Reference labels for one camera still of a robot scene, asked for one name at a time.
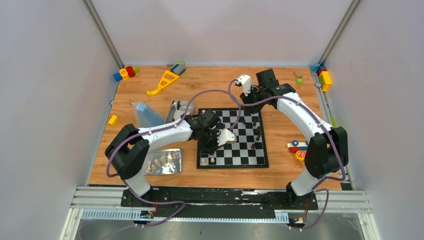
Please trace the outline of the colourful toy car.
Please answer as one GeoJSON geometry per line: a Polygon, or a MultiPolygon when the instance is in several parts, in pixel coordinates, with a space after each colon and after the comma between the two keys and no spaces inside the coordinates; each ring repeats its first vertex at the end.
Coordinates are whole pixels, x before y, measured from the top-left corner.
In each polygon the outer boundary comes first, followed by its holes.
{"type": "Polygon", "coordinates": [[[293,155],[293,158],[299,162],[303,162],[306,157],[308,142],[293,140],[287,143],[288,151],[293,155]]]}

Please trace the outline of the colourful toy blocks left corner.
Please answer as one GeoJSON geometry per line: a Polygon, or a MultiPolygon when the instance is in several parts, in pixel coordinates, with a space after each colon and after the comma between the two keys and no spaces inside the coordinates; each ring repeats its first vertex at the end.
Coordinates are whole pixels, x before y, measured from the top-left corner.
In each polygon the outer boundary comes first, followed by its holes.
{"type": "Polygon", "coordinates": [[[119,70],[119,72],[114,73],[112,76],[116,82],[120,82],[122,80],[126,81],[131,78],[134,78],[138,75],[140,69],[137,66],[127,66],[119,70]]]}

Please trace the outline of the blue green toy block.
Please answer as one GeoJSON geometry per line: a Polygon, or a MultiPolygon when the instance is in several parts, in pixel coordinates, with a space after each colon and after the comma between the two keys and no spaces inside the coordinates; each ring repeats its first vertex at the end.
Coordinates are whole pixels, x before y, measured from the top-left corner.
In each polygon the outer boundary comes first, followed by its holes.
{"type": "Polygon", "coordinates": [[[184,61],[177,61],[170,71],[176,75],[181,76],[186,71],[186,65],[184,61]]]}

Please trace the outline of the tin lid with light pieces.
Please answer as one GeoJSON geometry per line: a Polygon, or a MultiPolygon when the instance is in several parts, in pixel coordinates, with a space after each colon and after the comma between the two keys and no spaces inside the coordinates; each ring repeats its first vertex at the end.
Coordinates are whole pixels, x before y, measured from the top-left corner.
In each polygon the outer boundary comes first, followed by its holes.
{"type": "Polygon", "coordinates": [[[179,174],[183,170],[181,148],[156,149],[144,160],[142,172],[145,176],[179,174]]]}

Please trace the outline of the blue plastic bag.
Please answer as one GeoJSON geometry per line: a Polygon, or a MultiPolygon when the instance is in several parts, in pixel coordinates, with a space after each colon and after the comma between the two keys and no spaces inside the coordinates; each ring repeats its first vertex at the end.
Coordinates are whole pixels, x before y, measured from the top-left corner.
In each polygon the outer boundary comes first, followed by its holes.
{"type": "Polygon", "coordinates": [[[138,128],[156,127],[165,122],[163,116],[145,102],[133,102],[132,107],[138,128]]]}

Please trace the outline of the colourful toy blocks right corner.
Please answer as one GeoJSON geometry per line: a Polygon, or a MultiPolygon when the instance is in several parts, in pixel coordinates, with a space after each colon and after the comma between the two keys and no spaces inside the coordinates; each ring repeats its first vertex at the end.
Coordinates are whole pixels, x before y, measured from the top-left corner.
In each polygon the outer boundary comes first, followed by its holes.
{"type": "Polygon", "coordinates": [[[316,73],[318,81],[321,84],[323,92],[328,92],[332,86],[332,80],[327,68],[320,64],[310,65],[309,70],[311,73],[316,73]]]}

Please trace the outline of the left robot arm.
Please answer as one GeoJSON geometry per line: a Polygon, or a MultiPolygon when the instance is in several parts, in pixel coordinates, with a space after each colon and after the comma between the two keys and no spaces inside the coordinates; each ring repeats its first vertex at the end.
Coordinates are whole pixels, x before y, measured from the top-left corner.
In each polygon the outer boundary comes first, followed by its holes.
{"type": "Polygon", "coordinates": [[[125,125],[104,151],[108,159],[107,175],[113,167],[116,175],[132,189],[134,200],[140,206],[149,206],[153,201],[151,185],[147,181],[143,167],[147,166],[147,155],[160,147],[190,140],[201,143],[210,152],[219,148],[221,119],[207,109],[195,115],[187,115],[180,120],[150,128],[136,128],[125,125]]]}

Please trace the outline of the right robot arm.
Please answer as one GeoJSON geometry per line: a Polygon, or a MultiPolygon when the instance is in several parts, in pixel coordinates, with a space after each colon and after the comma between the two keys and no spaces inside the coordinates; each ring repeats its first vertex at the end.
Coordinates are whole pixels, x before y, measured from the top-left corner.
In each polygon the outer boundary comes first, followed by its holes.
{"type": "Polygon", "coordinates": [[[290,84],[279,83],[272,69],[258,72],[256,79],[254,84],[249,75],[241,74],[234,81],[242,87],[239,97],[244,110],[257,113],[264,105],[271,105],[287,116],[308,141],[304,170],[286,187],[286,204],[298,209],[305,203],[305,195],[325,180],[345,180],[348,134],[343,127],[334,127],[318,117],[290,84]]]}

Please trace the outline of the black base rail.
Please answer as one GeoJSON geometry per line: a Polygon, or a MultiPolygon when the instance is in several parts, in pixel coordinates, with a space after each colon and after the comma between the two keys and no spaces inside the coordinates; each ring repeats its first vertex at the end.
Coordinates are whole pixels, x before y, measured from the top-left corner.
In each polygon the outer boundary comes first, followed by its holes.
{"type": "Polygon", "coordinates": [[[155,216],[168,217],[181,207],[180,218],[228,218],[228,219],[270,219],[275,210],[295,210],[305,213],[318,209],[315,194],[296,197],[281,190],[259,190],[242,188],[201,188],[201,187],[154,187],[141,199],[129,190],[124,190],[122,207],[151,207],[157,209],[155,216]]]}

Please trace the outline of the small yellow block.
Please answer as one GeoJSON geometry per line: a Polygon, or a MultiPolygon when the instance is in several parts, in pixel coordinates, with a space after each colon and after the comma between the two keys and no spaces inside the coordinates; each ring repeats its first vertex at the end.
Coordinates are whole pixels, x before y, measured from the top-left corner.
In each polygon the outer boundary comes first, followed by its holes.
{"type": "Polygon", "coordinates": [[[116,126],[117,125],[117,123],[119,122],[119,117],[117,116],[117,115],[112,115],[110,118],[109,118],[109,120],[108,120],[108,122],[107,122],[107,124],[108,125],[110,125],[110,126],[116,126]]]}

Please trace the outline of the black silver chess board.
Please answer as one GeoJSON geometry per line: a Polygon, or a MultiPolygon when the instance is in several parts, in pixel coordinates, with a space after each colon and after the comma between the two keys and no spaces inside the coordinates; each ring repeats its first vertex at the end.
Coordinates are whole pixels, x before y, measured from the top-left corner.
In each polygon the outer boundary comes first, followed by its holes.
{"type": "Polygon", "coordinates": [[[236,142],[225,144],[213,154],[197,145],[198,169],[268,168],[269,160],[265,140],[262,113],[241,111],[233,132],[236,142]]]}

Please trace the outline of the colourful toy blocks corner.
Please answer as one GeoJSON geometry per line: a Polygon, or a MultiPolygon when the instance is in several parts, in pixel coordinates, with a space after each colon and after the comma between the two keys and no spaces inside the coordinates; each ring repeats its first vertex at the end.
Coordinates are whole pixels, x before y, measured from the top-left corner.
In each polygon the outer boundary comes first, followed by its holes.
{"type": "Polygon", "coordinates": [[[321,84],[323,92],[328,92],[332,86],[332,80],[327,68],[320,64],[310,65],[309,70],[311,73],[316,73],[318,81],[321,84]]]}
{"type": "Polygon", "coordinates": [[[120,82],[122,80],[126,81],[131,78],[134,78],[138,75],[140,69],[137,66],[127,66],[119,70],[119,72],[114,73],[112,76],[116,82],[120,82]]]}

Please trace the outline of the tin box with dark pieces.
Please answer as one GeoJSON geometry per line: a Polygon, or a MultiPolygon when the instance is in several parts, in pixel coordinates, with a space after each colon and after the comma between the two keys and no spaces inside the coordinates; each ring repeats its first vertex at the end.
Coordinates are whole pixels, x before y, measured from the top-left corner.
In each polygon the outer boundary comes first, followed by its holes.
{"type": "Polygon", "coordinates": [[[168,114],[164,120],[164,124],[168,124],[181,119],[181,116],[185,113],[186,110],[186,114],[191,115],[194,108],[195,104],[193,102],[188,105],[188,101],[177,99],[173,100],[170,105],[168,114]]]}

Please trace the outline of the yellow toy saw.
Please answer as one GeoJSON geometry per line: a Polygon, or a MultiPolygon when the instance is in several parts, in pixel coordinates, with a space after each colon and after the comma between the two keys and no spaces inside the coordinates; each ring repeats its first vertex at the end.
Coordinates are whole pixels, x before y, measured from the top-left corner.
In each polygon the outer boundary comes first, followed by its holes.
{"type": "Polygon", "coordinates": [[[147,91],[146,94],[149,97],[155,96],[157,94],[160,94],[164,89],[169,87],[171,84],[175,83],[177,80],[180,79],[180,75],[171,72],[170,70],[166,70],[164,74],[162,75],[160,81],[157,84],[157,87],[155,90],[147,91]]]}

